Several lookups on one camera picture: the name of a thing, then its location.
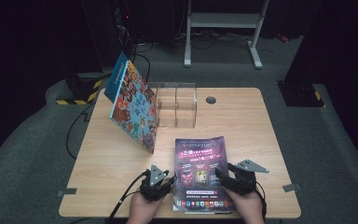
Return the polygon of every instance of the metal stand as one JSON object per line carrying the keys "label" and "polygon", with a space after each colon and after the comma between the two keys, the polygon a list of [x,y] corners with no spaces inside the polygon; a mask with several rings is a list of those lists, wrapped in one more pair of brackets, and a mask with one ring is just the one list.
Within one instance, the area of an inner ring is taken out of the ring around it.
{"label": "metal stand", "polygon": [[260,13],[192,13],[191,0],[188,0],[185,67],[191,66],[191,28],[192,27],[223,27],[223,28],[254,28],[255,33],[252,41],[248,41],[248,47],[255,62],[255,68],[261,69],[263,65],[258,57],[255,45],[266,17],[269,0],[264,0]]}

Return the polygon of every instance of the dark background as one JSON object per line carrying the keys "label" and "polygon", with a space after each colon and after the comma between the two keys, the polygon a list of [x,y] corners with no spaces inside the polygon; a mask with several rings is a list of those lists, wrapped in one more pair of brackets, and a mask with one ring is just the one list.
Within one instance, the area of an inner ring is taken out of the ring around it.
{"label": "dark background", "polygon": [[[74,12],[75,8],[81,9],[78,6],[82,4],[76,0],[47,2],[63,12]],[[119,4],[113,0],[108,2],[111,5]],[[179,28],[186,27],[180,26],[183,10],[186,9],[182,1],[137,1],[138,7],[132,5],[131,1],[128,3],[128,6],[132,7],[131,25],[133,31],[138,29],[138,36],[172,43]],[[198,11],[253,11],[260,7],[260,1],[256,0],[233,0],[230,3],[199,0],[193,1],[193,8]],[[76,66],[84,63],[71,66],[70,62],[74,58],[70,54],[74,53],[74,50],[80,55],[90,56],[87,48],[96,45],[95,49],[89,50],[96,50],[97,55],[102,55],[101,49],[98,49],[100,42],[90,41],[92,31],[83,29],[83,33],[67,39],[66,42],[85,43],[81,45],[83,49],[60,51],[64,52],[64,56],[57,61],[57,51],[51,50],[51,39],[48,38],[47,31],[55,34],[58,27],[49,29],[46,26],[47,16],[52,15],[54,7],[46,7],[45,4],[44,1],[14,3],[0,0],[0,146],[16,127],[45,105],[47,88],[67,77],[68,74],[62,73],[60,64],[67,64],[71,74],[82,72],[77,70]],[[67,33],[60,33],[63,36],[74,36],[74,32],[79,30],[77,28],[88,25],[85,13],[70,15],[73,21],[84,23],[61,30]],[[156,21],[161,19],[166,23],[155,26]],[[274,38],[276,34],[283,34],[288,38],[305,36],[293,63],[296,69],[292,69],[288,74],[290,80],[318,82],[326,86],[346,131],[358,149],[358,1],[271,0],[261,37]],[[67,46],[62,39],[58,43]],[[101,58],[87,57],[82,60],[95,60],[96,63],[81,70],[98,70],[104,61]]]}

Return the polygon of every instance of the book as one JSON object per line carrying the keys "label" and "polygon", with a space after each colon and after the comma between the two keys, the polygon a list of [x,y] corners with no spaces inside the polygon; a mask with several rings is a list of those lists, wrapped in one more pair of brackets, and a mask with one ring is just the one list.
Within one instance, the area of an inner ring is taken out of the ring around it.
{"label": "book", "polygon": [[113,103],[110,119],[153,153],[157,133],[156,94],[123,52],[104,95]]}
{"label": "book", "polygon": [[222,189],[215,168],[228,175],[223,136],[210,139],[175,140],[173,210],[216,214],[234,211],[234,204]]}

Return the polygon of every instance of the colorful book cover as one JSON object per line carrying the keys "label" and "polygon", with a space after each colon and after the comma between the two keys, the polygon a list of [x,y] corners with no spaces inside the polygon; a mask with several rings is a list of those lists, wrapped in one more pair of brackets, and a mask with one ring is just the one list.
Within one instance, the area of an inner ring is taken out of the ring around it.
{"label": "colorful book cover", "polygon": [[222,189],[215,168],[228,174],[225,138],[176,139],[173,210],[230,213],[234,204]]}
{"label": "colorful book cover", "polygon": [[121,52],[104,94],[112,101],[110,119],[151,153],[156,143],[156,95]]}

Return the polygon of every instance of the hand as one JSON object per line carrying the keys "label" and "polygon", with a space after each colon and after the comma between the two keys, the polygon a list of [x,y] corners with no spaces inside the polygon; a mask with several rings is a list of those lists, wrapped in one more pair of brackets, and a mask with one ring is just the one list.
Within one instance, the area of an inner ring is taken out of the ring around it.
{"label": "hand", "polygon": [[136,192],[131,197],[130,216],[127,224],[147,224],[155,216],[159,205],[164,197],[158,201],[150,202],[142,196],[140,192]]}
{"label": "hand", "polygon": [[247,224],[264,224],[263,204],[258,195],[253,191],[241,196],[240,194],[223,188],[228,196],[234,201],[235,207]]}

